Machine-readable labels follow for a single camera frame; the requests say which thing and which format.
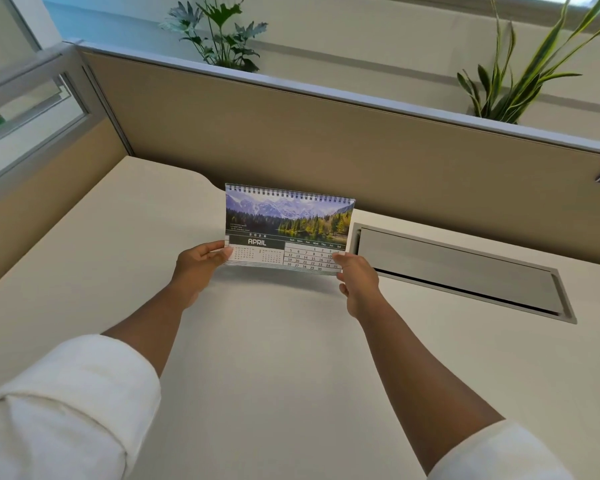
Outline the spiral-bound desk calendar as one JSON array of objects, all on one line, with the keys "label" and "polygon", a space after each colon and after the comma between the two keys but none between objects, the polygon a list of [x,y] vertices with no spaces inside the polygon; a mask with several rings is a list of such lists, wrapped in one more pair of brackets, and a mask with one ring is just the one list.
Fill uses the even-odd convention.
[{"label": "spiral-bound desk calendar", "polygon": [[344,196],[225,184],[230,266],[336,275],[356,200]]}]

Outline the person's right forearm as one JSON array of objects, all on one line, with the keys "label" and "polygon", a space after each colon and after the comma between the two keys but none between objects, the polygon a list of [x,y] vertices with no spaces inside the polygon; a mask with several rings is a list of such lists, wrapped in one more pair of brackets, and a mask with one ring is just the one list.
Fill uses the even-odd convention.
[{"label": "person's right forearm", "polygon": [[382,295],[360,299],[353,314],[427,480],[574,480],[538,438],[430,353]]}]

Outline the glass side partition panel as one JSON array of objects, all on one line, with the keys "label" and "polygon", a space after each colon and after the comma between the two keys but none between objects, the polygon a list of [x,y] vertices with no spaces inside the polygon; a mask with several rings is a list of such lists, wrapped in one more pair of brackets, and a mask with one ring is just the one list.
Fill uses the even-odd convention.
[{"label": "glass side partition panel", "polygon": [[82,44],[43,0],[0,0],[0,200],[101,124],[132,153]]}]

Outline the person's left hand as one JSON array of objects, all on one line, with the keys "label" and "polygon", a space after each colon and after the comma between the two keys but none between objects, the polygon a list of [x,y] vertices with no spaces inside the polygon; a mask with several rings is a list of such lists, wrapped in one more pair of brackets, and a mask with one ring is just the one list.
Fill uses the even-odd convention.
[{"label": "person's left hand", "polygon": [[216,269],[225,262],[197,260],[196,246],[179,254],[168,289],[177,296],[181,309],[193,305],[200,292],[208,286]]}]

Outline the long-leaf green plant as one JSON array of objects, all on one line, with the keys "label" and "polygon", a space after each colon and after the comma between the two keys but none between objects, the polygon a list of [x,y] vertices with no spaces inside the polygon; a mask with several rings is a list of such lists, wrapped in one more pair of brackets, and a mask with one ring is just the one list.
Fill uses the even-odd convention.
[{"label": "long-leaf green plant", "polygon": [[477,65],[477,80],[462,70],[456,78],[470,99],[468,115],[485,120],[517,125],[522,115],[541,94],[549,81],[581,77],[562,67],[579,51],[600,37],[600,27],[589,32],[600,17],[600,0],[592,0],[578,15],[576,25],[568,28],[569,8],[573,0],[564,0],[555,23],[535,49],[526,67],[515,76],[512,55],[518,36],[513,21],[504,28],[496,0],[489,0],[495,20],[495,53],[488,70]]}]

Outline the broad-leaf green plant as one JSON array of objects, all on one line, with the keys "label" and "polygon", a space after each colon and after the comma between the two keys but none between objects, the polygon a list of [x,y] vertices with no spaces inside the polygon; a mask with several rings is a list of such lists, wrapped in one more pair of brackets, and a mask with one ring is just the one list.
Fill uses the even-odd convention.
[{"label": "broad-leaf green plant", "polygon": [[260,68],[255,60],[260,54],[251,48],[250,42],[265,33],[269,24],[251,22],[241,26],[232,22],[243,14],[243,3],[243,0],[178,1],[159,27],[176,34],[179,41],[192,44],[208,65],[257,73]]}]

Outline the person's right hand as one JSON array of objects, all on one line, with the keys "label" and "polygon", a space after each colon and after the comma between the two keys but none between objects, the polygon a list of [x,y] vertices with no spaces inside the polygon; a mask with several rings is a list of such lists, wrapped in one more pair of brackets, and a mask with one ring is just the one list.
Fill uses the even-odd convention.
[{"label": "person's right hand", "polygon": [[379,289],[376,270],[359,255],[352,254],[352,264],[341,267],[336,277],[341,293],[347,298],[348,313],[359,322],[375,315],[386,301]]}]

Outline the person's left forearm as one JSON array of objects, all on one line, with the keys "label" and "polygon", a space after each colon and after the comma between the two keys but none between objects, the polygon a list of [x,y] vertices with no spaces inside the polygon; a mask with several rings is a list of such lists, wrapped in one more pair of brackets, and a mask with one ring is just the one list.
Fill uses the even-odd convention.
[{"label": "person's left forearm", "polygon": [[126,480],[189,305],[173,284],[110,329],[60,343],[0,386],[0,480]]}]

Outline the beige desk partition panel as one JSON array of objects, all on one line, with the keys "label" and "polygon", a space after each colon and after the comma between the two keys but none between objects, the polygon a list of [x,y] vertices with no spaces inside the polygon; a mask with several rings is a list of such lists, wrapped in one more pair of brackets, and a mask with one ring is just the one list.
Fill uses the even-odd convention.
[{"label": "beige desk partition panel", "polygon": [[84,42],[131,154],[600,264],[600,142]]}]

